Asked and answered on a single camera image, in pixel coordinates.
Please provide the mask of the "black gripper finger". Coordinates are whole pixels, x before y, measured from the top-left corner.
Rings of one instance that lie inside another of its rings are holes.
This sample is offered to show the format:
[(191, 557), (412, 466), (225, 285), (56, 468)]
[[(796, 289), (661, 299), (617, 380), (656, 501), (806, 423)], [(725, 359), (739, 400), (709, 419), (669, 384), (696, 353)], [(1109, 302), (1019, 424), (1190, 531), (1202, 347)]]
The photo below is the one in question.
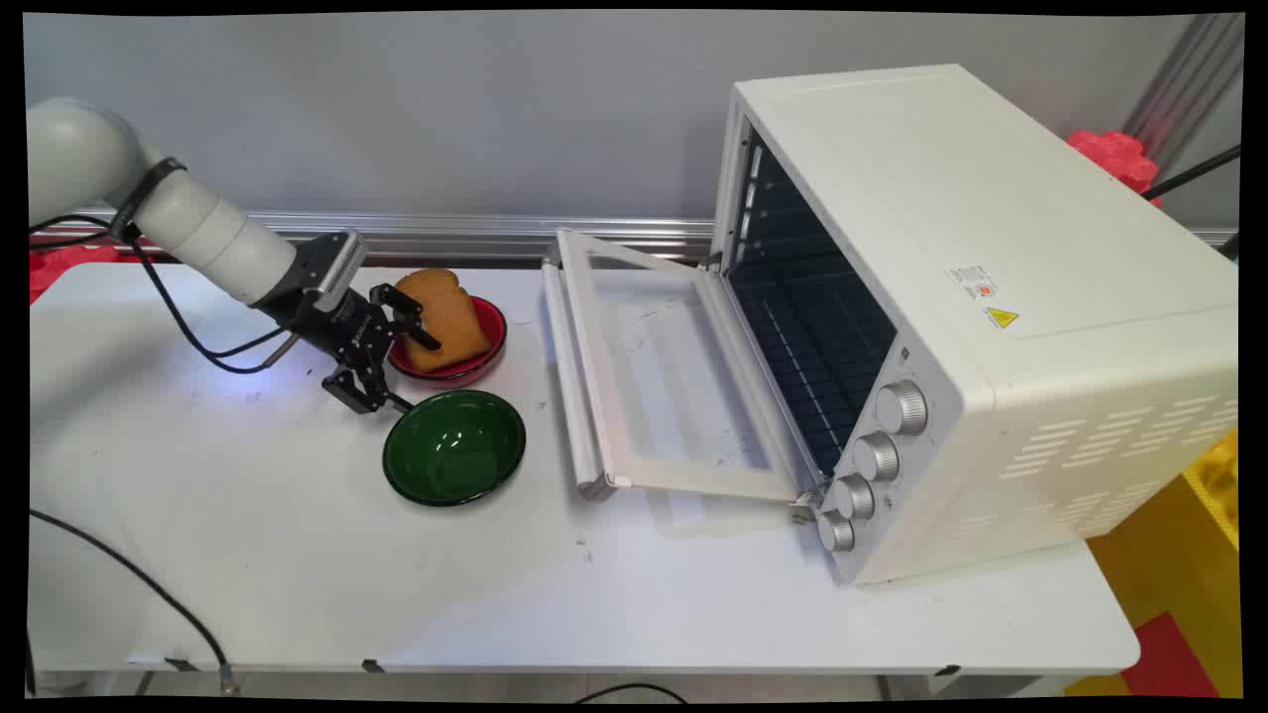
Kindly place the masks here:
[(385, 383), (383, 363), (383, 359), (369, 362), (339, 359), (335, 370), (322, 379), (322, 388), (359, 415), (377, 412), (384, 407), (407, 414), (415, 405), (391, 391)]
[(426, 351), (437, 351), (441, 343), (424, 329), (424, 306), (392, 284), (380, 284), (369, 292), (369, 302), (389, 308), (393, 313), (389, 324), (397, 334), (407, 334)]

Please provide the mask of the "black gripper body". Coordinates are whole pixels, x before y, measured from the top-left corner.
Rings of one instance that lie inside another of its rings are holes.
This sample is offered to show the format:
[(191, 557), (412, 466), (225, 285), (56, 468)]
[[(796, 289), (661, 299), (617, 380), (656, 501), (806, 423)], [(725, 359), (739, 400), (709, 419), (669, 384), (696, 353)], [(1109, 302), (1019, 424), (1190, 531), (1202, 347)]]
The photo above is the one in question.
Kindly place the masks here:
[(321, 310), (317, 302), (322, 297), (314, 288), (275, 291), (260, 302), (260, 311), (280, 329), (333, 356), (339, 365), (361, 374), (382, 374), (385, 353), (394, 340), (383, 307), (347, 289), (336, 306)]

